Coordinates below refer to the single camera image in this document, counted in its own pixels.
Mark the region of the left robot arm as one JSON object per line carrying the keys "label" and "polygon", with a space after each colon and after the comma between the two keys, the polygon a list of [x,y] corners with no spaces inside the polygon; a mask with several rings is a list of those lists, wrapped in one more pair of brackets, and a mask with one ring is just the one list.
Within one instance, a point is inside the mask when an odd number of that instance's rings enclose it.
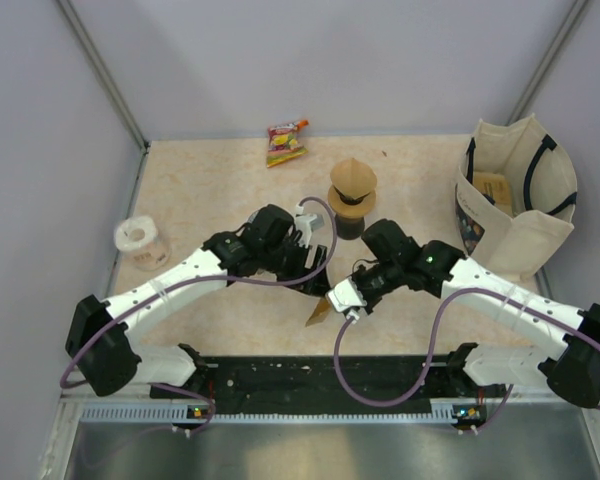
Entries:
{"label": "left robot arm", "polygon": [[274,286],[324,296],[329,289],[326,266],[334,249],[310,241],[331,217],[307,213],[303,205],[289,213],[269,204],[238,229],[214,234],[154,279],[104,300],[85,297],[76,306],[65,343],[69,368],[82,377],[63,375],[61,387],[86,385],[106,397],[129,385],[161,383],[185,396],[200,394],[207,374],[192,347],[148,346],[142,337],[205,295],[235,283],[258,284],[258,273],[274,275]]}

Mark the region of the blue glass dripper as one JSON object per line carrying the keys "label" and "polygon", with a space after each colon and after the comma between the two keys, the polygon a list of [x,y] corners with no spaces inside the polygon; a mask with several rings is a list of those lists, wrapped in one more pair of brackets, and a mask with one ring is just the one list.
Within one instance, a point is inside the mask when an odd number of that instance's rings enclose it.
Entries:
{"label": "blue glass dripper", "polygon": [[337,190],[336,193],[337,193],[340,201],[343,204],[349,205],[349,206],[355,206],[355,205],[362,204],[366,200],[366,198],[369,196],[369,194],[366,194],[361,197],[354,198],[354,197],[343,194],[339,190]]}

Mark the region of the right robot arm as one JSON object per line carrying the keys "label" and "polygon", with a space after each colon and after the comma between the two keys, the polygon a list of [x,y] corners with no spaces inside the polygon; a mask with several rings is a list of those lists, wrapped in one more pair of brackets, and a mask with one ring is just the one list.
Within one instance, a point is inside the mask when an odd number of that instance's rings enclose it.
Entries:
{"label": "right robot arm", "polygon": [[529,350],[477,345],[447,370],[449,388],[467,396],[480,386],[547,385],[581,408],[600,407],[600,305],[579,308],[553,301],[488,271],[442,241],[424,246],[387,219],[361,236],[374,255],[335,288],[343,312],[371,312],[394,290],[407,287],[452,301],[506,326],[532,342]]}

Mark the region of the brown paper coffee filter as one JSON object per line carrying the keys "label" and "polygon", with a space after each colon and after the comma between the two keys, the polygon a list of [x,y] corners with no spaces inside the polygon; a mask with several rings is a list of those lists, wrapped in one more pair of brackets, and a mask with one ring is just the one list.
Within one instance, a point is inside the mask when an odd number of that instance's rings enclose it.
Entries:
{"label": "brown paper coffee filter", "polygon": [[370,194],[377,187],[373,169],[355,158],[337,163],[330,172],[330,179],[340,193],[354,199]]}

